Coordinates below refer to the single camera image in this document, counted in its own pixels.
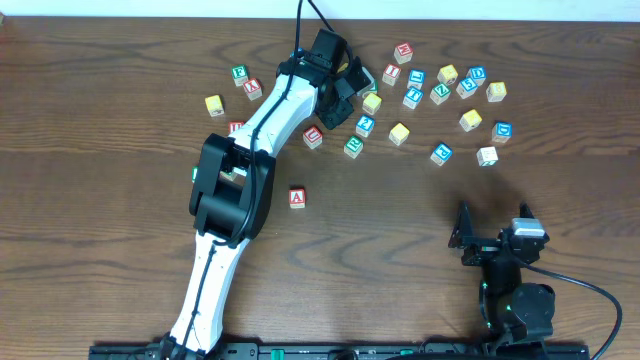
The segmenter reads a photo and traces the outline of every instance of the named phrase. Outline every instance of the wooden surface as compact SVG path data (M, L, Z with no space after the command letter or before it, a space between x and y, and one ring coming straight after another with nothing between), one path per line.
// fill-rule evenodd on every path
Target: wooden surface
M320 23L304 21L309 48ZM271 212L240 260L225 331L263 341L421 341L484 331L478 268L447 248L458 201L495 235L529 202L551 235L537 263L620 299L607 359L640 357L640 24L336 21L379 79L395 44L413 60L380 83L376 126L343 153L356 112L311 151L301 131L278 156ZM194 255L191 167L271 91L293 48L289 20L8 18L0 30L0 348L3 359L82 359L94 342L146 342L170 329ZM250 102L230 67L247 64ZM402 105L407 71L484 65L485 85L437 107ZM211 119L204 98L220 94ZM464 133L476 108L481 126ZM496 120L514 124L500 161L480 168ZM411 130L396 147L388 132ZM440 141L453 157L429 156ZM290 185L308 192L289 209ZM614 322L603 297L523 272L556 291L554 340L600 347Z

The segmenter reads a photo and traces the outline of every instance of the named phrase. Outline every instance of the white wall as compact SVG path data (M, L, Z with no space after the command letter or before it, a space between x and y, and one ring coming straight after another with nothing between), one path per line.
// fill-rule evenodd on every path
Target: white wall
M316 0L330 19L640 21L640 0ZM297 0L0 0L6 15L295 18ZM303 5L303 16L315 17Z

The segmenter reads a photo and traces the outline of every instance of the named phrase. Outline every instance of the green block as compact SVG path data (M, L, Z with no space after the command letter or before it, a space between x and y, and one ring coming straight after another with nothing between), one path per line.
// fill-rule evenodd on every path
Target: green block
M247 67L244 65L238 65L231 68L231 75L234 79L241 78L243 76L249 77L249 72L247 71Z
M347 149L356 152L362 147L362 140L358 139L357 136L351 136L345 146Z
M271 350L271 360L284 360L284 350Z
M434 87L433 90L440 97L445 97L447 94L451 93L451 90L445 84L438 84L438 86Z

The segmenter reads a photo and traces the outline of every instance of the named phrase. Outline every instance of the brown tabletop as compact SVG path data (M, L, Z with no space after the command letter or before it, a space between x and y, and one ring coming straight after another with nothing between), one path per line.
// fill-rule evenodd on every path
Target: brown tabletop
M3 359L82 359L101 342L146 342L182 307L194 256L191 168L211 133L246 121L293 48L292 20L7 18L0 30L0 349ZM640 24L334 21L380 80L394 45L415 54L356 160L343 153L362 114L302 130L277 158L273 202L244 253L225 332L267 342L421 341L486 331L480 269L447 248L458 203L495 235L526 200L551 241L536 265L618 297L625 320L607 359L640 357ZM321 23L304 21L309 48ZM249 101L230 68L247 64L265 95ZM457 94L402 105L409 69L483 65L508 95ZM220 94L224 116L205 97ZM465 133L461 114L483 117ZM495 121L513 123L493 167ZM389 130L411 134L397 147ZM429 160L441 141L454 155ZM287 202L292 185L306 209ZM613 306L583 288L523 271L556 294L552 340L591 353Z

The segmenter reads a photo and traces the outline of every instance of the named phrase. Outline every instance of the white background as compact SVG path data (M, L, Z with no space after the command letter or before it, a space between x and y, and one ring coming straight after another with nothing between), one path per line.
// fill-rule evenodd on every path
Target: white background
M316 0L330 19L640 21L640 0ZM0 0L6 15L295 18L297 0ZM304 17L315 17L303 6Z

